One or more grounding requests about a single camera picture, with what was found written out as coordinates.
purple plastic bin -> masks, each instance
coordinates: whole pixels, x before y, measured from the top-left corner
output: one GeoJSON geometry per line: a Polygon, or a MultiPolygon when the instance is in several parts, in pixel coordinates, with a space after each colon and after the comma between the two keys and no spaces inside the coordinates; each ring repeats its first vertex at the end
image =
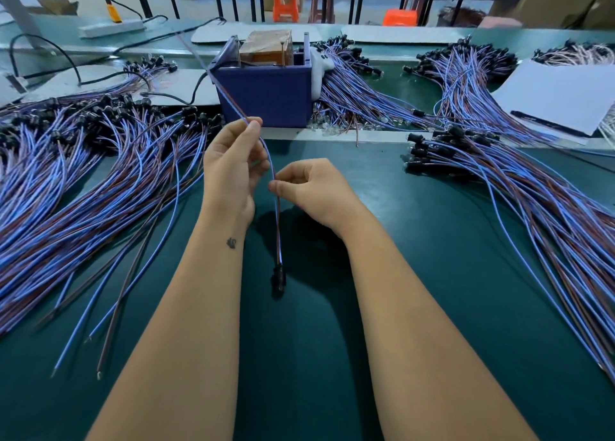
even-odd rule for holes
{"type": "MultiPolygon", "coordinates": [[[[309,36],[291,66],[237,67],[238,41],[231,38],[211,61],[211,73],[247,116],[263,119],[264,127],[304,128],[312,116],[312,63],[309,36]]],[[[239,115],[218,92],[227,122],[239,115]]]]}

person's right hand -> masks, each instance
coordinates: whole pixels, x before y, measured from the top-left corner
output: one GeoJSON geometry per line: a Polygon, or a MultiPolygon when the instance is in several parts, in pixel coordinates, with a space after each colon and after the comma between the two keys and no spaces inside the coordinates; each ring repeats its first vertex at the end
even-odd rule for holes
{"type": "Polygon", "coordinates": [[[328,159],[305,159],[288,164],[269,182],[269,190],[333,229],[338,237],[369,211],[344,176],[328,159]]]}

floor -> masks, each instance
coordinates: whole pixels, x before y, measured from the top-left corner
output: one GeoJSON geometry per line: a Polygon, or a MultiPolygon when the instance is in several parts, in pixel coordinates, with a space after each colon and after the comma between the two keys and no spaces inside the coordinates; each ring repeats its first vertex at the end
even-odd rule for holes
{"type": "MultiPolygon", "coordinates": [[[[36,0],[21,0],[24,5],[35,5],[36,0]]],[[[78,15],[80,17],[104,17],[108,14],[104,0],[70,0],[71,2],[79,2],[78,15]]],[[[116,0],[122,4],[143,13],[138,0],[116,0]]],[[[174,17],[173,7],[170,0],[148,0],[151,10],[154,14],[163,14],[169,18],[174,17]]],[[[384,12],[387,9],[397,9],[400,0],[364,0],[361,13],[361,24],[371,23],[380,25],[384,12]]],[[[216,17],[218,9],[216,0],[176,0],[181,18],[197,18],[206,20],[207,18],[216,17]]],[[[259,3],[257,2],[257,18],[260,19],[259,3]]],[[[309,15],[309,6],[311,0],[304,1],[304,8],[300,15],[299,22],[307,23],[309,15]]],[[[435,1],[429,17],[428,26],[435,26],[438,20],[438,12],[446,5],[455,5],[456,1],[435,1]]],[[[465,1],[464,6],[472,7],[473,9],[481,9],[488,12],[491,7],[491,1],[465,1]]],[[[222,0],[222,6],[225,18],[233,20],[233,4],[231,0],[222,0]]],[[[123,18],[136,18],[136,14],[121,6],[117,6],[118,13],[123,18]]],[[[334,5],[336,23],[347,23],[350,10],[350,0],[335,0],[334,5]]],[[[251,21],[250,0],[237,0],[237,12],[240,21],[251,21]]],[[[265,12],[265,19],[272,21],[271,12],[265,12]]]]}

green work mat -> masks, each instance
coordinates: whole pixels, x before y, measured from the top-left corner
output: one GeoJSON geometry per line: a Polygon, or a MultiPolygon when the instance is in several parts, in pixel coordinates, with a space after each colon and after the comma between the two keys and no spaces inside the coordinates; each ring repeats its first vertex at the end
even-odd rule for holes
{"type": "MultiPolygon", "coordinates": [[[[422,80],[406,86],[403,80],[416,79],[397,78],[394,69],[399,65],[383,68],[384,77],[373,84],[379,90],[410,101],[424,99],[415,102],[421,108],[438,99],[437,86],[422,80]]],[[[404,173],[404,144],[364,143],[356,148],[341,142],[267,143],[277,168],[297,159],[328,157],[344,173],[542,440],[612,439],[613,387],[524,270],[479,184],[404,173]]],[[[615,203],[612,173],[552,150],[531,153],[599,202],[609,207],[615,203]]],[[[592,160],[615,168],[607,158],[592,160]]],[[[108,161],[103,162],[86,187],[100,180],[108,167],[108,161]]],[[[104,334],[82,344],[87,333],[80,333],[50,378],[94,287],[42,331],[34,332],[33,325],[52,301],[0,342],[0,440],[84,438],[173,276],[201,197],[202,185],[181,202],[170,238],[127,299],[101,381],[95,369],[104,334]]],[[[257,188],[255,200],[257,214],[243,262],[235,439],[382,439],[346,249],[331,231],[282,202],[288,286],[284,297],[274,301],[269,283],[274,201],[265,183],[257,188]]],[[[541,271],[522,225],[507,209],[501,212],[512,239],[541,271]]],[[[167,213],[159,221],[146,257],[169,220],[167,213]]],[[[98,299],[88,331],[116,300],[136,249],[98,299]]],[[[88,272],[110,255],[106,251],[88,272]]]]}

orange plastic stool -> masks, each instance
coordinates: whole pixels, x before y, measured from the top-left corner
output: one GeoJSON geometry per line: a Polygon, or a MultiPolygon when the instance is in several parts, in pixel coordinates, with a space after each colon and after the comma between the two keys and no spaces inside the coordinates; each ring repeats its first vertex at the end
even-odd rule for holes
{"type": "Polygon", "coordinates": [[[416,10],[389,9],[384,14],[383,26],[416,26],[416,10]]]}
{"type": "Polygon", "coordinates": [[[297,0],[290,0],[288,4],[284,4],[282,0],[273,0],[273,21],[280,21],[282,16],[290,17],[293,23],[299,21],[297,0]]]}

